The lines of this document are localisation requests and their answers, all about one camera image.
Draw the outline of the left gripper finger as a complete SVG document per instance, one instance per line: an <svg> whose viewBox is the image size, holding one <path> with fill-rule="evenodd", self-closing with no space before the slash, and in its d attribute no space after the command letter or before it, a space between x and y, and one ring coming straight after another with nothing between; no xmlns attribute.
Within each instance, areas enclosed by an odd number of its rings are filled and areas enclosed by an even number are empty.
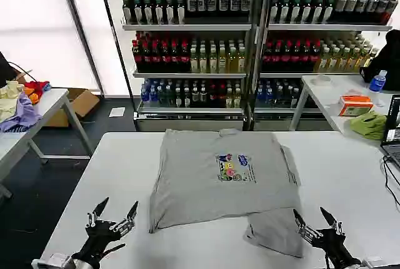
<svg viewBox="0 0 400 269"><path fill-rule="evenodd" d="M87 214L87 224L86 228L95 227L97 220L103 213L107 203L109 201L109 197L106 197L102 202L96 205L94 210L91 213Z"/></svg>
<svg viewBox="0 0 400 269"><path fill-rule="evenodd" d="M136 201L132 208L129 210L127 213L125 219L123 219L121 222L116 223L112 227L110 227L110 230L119 233L120 235L126 235L128 234L134 227L135 227L135 217L137 215L137 208L138 208L139 202Z"/></svg>

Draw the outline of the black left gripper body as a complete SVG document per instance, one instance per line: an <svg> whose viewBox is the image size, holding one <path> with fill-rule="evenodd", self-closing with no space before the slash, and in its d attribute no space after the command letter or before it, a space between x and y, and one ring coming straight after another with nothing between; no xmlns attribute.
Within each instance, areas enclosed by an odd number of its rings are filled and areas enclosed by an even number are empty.
<svg viewBox="0 0 400 269"><path fill-rule="evenodd" d="M98 220L95 227L86 228L88 239L85 241L81 250L74 253L71 258L85 263L100 263L108 254L121 249L124 244L117 245L106 250L106 247L121 239L119 233L110 230L116 222Z"/></svg>

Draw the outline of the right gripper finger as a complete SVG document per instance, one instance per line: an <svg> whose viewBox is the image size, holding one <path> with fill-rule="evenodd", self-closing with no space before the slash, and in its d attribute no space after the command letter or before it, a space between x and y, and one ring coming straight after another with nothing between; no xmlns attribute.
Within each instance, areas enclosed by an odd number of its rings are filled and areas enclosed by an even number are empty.
<svg viewBox="0 0 400 269"><path fill-rule="evenodd" d="M293 209L293 213L298 227L298 233L306 242L313 245L317 240L320 240L323 237L322 233L316 231L305 223L302 216L296 209Z"/></svg>
<svg viewBox="0 0 400 269"><path fill-rule="evenodd" d="M337 221L337 219L335 219L335 217L323 207L320 207L319 209L329 226L328 228L319 229L319 232L323 235L345 235L345 232L343 231L343 223Z"/></svg>

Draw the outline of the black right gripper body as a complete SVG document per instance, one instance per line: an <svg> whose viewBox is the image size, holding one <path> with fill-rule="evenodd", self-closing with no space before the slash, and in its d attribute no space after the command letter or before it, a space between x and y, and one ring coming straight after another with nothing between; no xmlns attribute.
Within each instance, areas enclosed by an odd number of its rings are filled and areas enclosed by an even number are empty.
<svg viewBox="0 0 400 269"><path fill-rule="evenodd" d="M339 235L332 228L317 230L321 236L313 239L313 247L325 251L327 258L334 268L347 268L352 265L361 265L361 261L354 258L344 246L344 235Z"/></svg>

